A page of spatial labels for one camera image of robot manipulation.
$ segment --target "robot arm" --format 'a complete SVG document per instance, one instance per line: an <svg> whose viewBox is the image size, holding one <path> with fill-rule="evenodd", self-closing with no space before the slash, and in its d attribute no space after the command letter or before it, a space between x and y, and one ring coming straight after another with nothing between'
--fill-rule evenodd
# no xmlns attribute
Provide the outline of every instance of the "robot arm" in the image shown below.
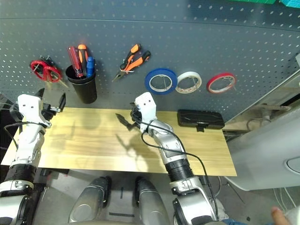
<svg viewBox="0 0 300 225"><path fill-rule="evenodd" d="M156 105L149 92L135 99L131 112L133 125L117 115L119 121L129 130L138 127L144 134L153 137L158 144L161 158L170 177L170 188L174 195L174 224L197 225L216 221L214 210L197 176L194 176L185 150L174 135L169 124L157 120Z"/></svg>
<svg viewBox="0 0 300 225"><path fill-rule="evenodd" d="M19 112L26 118L26 128L20 133L16 155L9 167L3 183L0 184L0 224L30 224L34 215L34 205L38 198L32 198L33 179L41 157L49 120L62 112L66 95L60 99L59 107L43 104L41 89L37 96L22 94L18 97Z"/></svg>

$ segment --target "black cup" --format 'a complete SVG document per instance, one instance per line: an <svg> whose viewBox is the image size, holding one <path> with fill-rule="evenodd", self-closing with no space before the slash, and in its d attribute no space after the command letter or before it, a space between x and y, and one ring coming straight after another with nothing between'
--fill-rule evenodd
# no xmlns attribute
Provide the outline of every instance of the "black cup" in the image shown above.
<svg viewBox="0 0 300 225"><path fill-rule="evenodd" d="M72 66L69 66L66 69L66 75L68 80L72 83L78 97L82 100L83 103L89 104L94 102L97 99L97 90L96 90L96 73L89 78L78 78L76 77L76 72Z"/></svg>

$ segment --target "red tape roll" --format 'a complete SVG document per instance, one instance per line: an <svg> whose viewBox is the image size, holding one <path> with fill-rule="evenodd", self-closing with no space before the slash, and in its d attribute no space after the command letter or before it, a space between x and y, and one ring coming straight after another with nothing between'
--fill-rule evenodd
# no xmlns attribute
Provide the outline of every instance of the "red tape roll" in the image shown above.
<svg viewBox="0 0 300 225"><path fill-rule="evenodd" d="M211 85L215 81L220 80L220 79L224 79L224 78L231 78L232 81L230 82L230 84L228 86L226 86L222 89L219 89L219 90L211 89ZM224 93L224 92L230 90L231 88L233 88L235 84L236 84L236 77L233 74L231 74L231 73L221 73L221 74L218 74L218 75L214 76L213 78L211 78L207 82L206 88L210 93L221 94L221 93Z"/></svg>

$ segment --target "human hand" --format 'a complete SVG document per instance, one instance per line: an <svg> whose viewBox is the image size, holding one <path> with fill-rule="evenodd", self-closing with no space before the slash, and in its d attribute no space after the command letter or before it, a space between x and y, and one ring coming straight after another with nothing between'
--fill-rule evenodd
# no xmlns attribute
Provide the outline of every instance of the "human hand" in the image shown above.
<svg viewBox="0 0 300 225"><path fill-rule="evenodd" d="M275 225L291 225L278 207L272 207L271 215Z"/></svg>

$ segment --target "wooden tabletop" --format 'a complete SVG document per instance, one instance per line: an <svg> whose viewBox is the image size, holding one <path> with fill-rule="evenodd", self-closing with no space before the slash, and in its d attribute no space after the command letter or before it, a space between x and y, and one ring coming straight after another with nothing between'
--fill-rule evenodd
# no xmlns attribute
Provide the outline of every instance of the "wooden tabletop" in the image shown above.
<svg viewBox="0 0 300 225"><path fill-rule="evenodd" d="M142 142L139 129L128 131L116 113L132 121L130 110L65 108L47 129L39 167L166 173L158 149ZM208 175L236 176L221 130L179 127L176 112L157 112L157 117L173 127L187 152L202 159ZM147 135L145 140L155 144ZM10 165L14 157L12 142L1 164ZM196 158L188 159L195 174L204 174Z"/></svg>

